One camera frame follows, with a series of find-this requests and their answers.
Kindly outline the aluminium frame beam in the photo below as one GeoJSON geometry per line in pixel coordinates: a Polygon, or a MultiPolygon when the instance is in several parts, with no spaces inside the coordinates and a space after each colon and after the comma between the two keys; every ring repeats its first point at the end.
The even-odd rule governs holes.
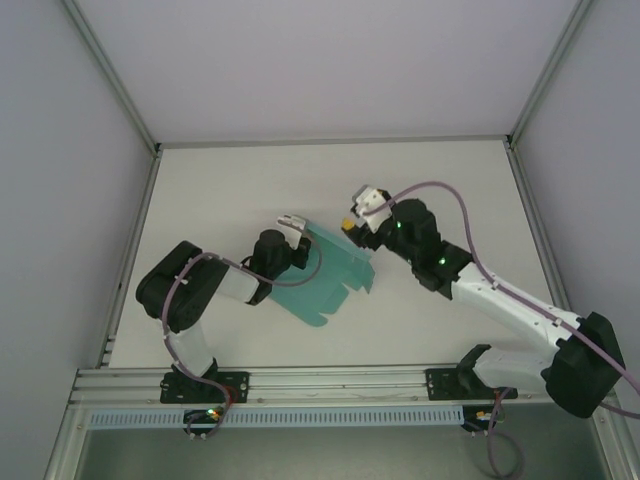
{"type": "Polygon", "coordinates": [[[598,407],[593,414],[593,423],[610,480],[640,480],[640,454],[627,418],[598,407]]]}
{"type": "Polygon", "coordinates": [[[68,407],[63,415],[44,480],[74,480],[88,431],[86,408],[68,407]]]}

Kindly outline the black controller board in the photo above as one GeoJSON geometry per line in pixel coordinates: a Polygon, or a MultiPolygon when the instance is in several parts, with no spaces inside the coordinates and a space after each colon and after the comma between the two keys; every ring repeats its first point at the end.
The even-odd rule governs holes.
{"type": "Polygon", "coordinates": [[[489,429],[493,409],[493,404],[464,405],[462,407],[462,428],[472,434],[486,432],[489,429]]]}
{"type": "Polygon", "coordinates": [[[222,406],[187,410],[183,415],[184,431],[192,441],[206,440],[220,429],[225,416],[226,409],[222,406]]]}

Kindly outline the wide aluminium extrusion beam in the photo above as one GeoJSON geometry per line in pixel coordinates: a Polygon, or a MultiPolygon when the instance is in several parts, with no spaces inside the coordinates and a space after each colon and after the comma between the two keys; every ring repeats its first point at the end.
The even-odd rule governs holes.
{"type": "MultiPolygon", "coordinates": [[[[249,373],[245,407],[471,405],[493,400],[430,400],[428,365],[338,367],[222,367],[249,373]]],[[[164,368],[100,368],[76,373],[67,401],[77,407],[160,408],[164,368]]]]}

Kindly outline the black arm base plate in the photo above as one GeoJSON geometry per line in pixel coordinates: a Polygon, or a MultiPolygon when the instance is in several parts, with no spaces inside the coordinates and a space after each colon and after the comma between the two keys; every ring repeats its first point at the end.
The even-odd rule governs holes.
{"type": "Polygon", "coordinates": [[[485,385],[472,370],[457,367],[425,370],[427,394],[430,400],[495,400],[505,390],[485,385]]]}
{"type": "MultiPolygon", "coordinates": [[[[220,384],[233,403],[245,403],[249,392],[249,373],[218,371],[205,377],[220,384]]],[[[160,382],[161,404],[224,403],[224,393],[208,383],[193,380],[179,371],[166,373],[160,382]]]]}

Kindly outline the teal corrugated paper box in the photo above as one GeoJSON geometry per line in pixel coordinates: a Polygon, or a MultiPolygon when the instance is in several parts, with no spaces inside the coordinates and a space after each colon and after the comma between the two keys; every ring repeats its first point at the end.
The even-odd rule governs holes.
{"type": "Polygon", "coordinates": [[[311,327],[322,327],[337,313],[354,290],[372,289],[375,270],[371,255],[349,241],[313,222],[307,232],[315,240],[307,267],[289,268],[279,280],[289,284],[301,280],[301,286],[275,286],[269,298],[311,327]]]}

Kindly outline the aluminium frame post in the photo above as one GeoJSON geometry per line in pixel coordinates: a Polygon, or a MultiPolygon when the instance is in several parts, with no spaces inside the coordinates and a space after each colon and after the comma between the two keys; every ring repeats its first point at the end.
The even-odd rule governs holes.
{"type": "Polygon", "coordinates": [[[506,136],[506,145],[509,150],[514,150],[518,140],[524,135],[598,2],[599,0],[576,0],[524,106],[510,133],[506,136]]]}
{"type": "Polygon", "coordinates": [[[66,14],[70,18],[74,28],[80,35],[90,56],[96,62],[101,74],[111,88],[117,102],[123,108],[131,126],[142,141],[146,150],[156,158],[160,147],[149,127],[146,125],[139,109],[135,105],[131,95],[118,74],[106,49],[102,45],[97,33],[91,25],[86,13],[83,11],[79,0],[59,0],[66,14]]]}

